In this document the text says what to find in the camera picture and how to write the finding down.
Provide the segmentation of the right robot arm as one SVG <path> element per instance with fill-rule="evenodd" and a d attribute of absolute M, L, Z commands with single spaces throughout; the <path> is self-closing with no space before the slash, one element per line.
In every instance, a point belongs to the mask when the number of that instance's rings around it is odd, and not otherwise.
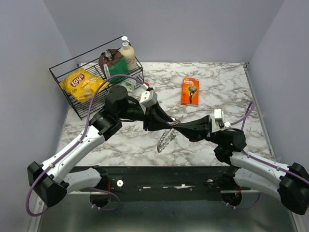
<path fill-rule="evenodd" d="M 299 163 L 279 163 L 246 152 L 246 137 L 242 130 L 231 127 L 222 118 L 205 116 L 173 126 L 191 142 L 206 140 L 216 144 L 216 158 L 233 168 L 222 177 L 227 189 L 246 187 L 278 199 L 283 206 L 298 215 L 309 208 L 309 173 Z"/>

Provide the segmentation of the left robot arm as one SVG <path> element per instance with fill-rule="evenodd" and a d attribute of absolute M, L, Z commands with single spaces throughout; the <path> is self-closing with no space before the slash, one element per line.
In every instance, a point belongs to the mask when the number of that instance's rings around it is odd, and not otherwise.
<path fill-rule="evenodd" d="M 64 149 L 42 163 L 32 162 L 27 167 L 30 190 L 34 191 L 47 207 L 58 204 L 71 191 L 84 188 L 104 190 L 107 179 L 97 168 L 76 174 L 70 173 L 90 151 L 110 139 L 122 127 L 122 120 L 142 121 L 146 131 L 171 128 L 172 118 L 157 102 L 151 87 L 140 100 L 128 95 L 124 86 L 113 86 L 105 97 L 103 108 L 86 123 L 85 129 Z"/>

